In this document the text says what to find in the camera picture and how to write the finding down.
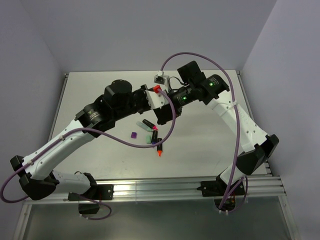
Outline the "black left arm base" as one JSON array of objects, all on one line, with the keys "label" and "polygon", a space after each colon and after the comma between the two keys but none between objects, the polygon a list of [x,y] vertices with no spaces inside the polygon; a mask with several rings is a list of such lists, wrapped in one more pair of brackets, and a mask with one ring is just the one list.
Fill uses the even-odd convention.
[{"label": "black left arm base", "polygon": [[[98,184],[95,187],[91,187],[87,192],[83,194],[69,193],[67,200],[70,202],[88,201],[89,203],[79,203],[78,212],[89,220],[102,220],[108,218],[112,209],[109,205],[103,203],[103,201],[109,201],[113,199],[114,185],[113,184]],[[104,206],[108,209],[108,214],[105,217],[93,217]]]}]

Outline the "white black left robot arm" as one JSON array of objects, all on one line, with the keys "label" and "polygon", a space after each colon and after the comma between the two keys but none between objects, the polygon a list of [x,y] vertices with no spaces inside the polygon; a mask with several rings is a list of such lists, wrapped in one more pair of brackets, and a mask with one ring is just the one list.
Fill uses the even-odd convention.
[{"label": "white black left robot arm", "polygon": [[55,167],[78,148],[98,138],[101,132],[114,128],[116,121],[150,109],[146,85],[132,90],[130,82],[114,80],[105,87],[102,95],[78,112],[70,124],[45,146],[28,156],[11,159],[12,168],[20,171],[22,190],[34,201],[52,193],[75,193],[86,200],[95,198],[98,185],[91,174],[62,173]]}]

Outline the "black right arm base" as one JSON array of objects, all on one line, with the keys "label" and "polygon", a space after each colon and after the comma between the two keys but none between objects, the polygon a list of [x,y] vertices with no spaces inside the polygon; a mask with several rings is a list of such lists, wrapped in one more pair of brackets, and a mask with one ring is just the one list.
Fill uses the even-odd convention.
[{"label": "black right arm base", "polygon": [[[219,177],[216,180],[201,181],[200,186],[196,189],[201,191],[203,197],[223,197],[227,189],[225,184]],[[230,186],[231,192],[221,207],[221,211],[232,211],[236,208],[236,197],[245,195],[245,186],[243,180],[238,180]]]}]

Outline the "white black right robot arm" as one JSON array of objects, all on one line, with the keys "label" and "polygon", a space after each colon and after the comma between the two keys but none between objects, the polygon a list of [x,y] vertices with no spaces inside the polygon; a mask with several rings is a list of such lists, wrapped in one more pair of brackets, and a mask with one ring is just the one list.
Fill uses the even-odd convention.
[{"label": "white black right robot arm", "polygon": [[279,138],[275,134],[267,134],[254,122],[235,100],[232,85],[221,76],[205,76],[196,61],[187,63],[177,71],[182,80],[182,87],[177,90],[171,88],[170,77],[162,70],[154,77],[155,83],[165,86],[176,116],[181,115],[184,106],[198,100],[218,114],[236,136],[236,156],[216,179],[217,191],[227,195],[233,190],[235,182],[251,175],[270,158],[279,144]]}]

